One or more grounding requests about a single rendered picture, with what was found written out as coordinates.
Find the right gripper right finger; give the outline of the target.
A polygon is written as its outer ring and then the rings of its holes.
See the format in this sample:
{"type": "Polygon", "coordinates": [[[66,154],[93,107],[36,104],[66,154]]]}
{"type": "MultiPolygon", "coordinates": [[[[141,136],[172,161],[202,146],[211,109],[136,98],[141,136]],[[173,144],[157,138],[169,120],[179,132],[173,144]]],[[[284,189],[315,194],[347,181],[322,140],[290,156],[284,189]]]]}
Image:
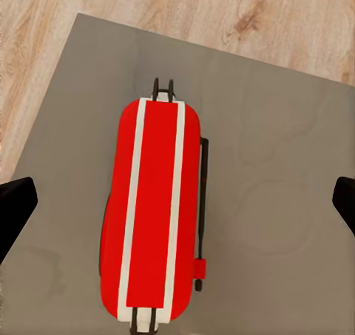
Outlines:
{"type": "Polygon", "coordinates": [[[333,205],[355,234],[355,180],[338,177],[334,187],[333,205]]]}

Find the radio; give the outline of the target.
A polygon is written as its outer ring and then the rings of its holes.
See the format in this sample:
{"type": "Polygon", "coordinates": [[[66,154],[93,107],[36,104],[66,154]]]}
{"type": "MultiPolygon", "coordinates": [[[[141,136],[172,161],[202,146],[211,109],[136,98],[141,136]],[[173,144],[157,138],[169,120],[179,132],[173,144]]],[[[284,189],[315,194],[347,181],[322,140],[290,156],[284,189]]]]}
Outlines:
{"type": "Polygon", "coordinates": [[[189,304],[192,282],[202,291],[201,258],[209,140],[174,81],[152,98],[133,101],[118,128],[112,188],[99,250],[102,303],[130,335],[155,335],[158,323],[179,317],[189,304]],[[200,146],[199,252],[195,229],[200,146]]]}

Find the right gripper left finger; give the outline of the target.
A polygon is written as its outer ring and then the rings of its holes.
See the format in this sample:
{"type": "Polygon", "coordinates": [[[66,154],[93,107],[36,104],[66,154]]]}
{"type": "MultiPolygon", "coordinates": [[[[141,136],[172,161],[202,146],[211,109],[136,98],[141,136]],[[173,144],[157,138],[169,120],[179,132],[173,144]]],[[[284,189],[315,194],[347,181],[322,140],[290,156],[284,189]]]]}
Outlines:
{"type": "Polygon", "coordinates": [[[31,177],[0,184],[0,264],[37,206],[31,177]]]}

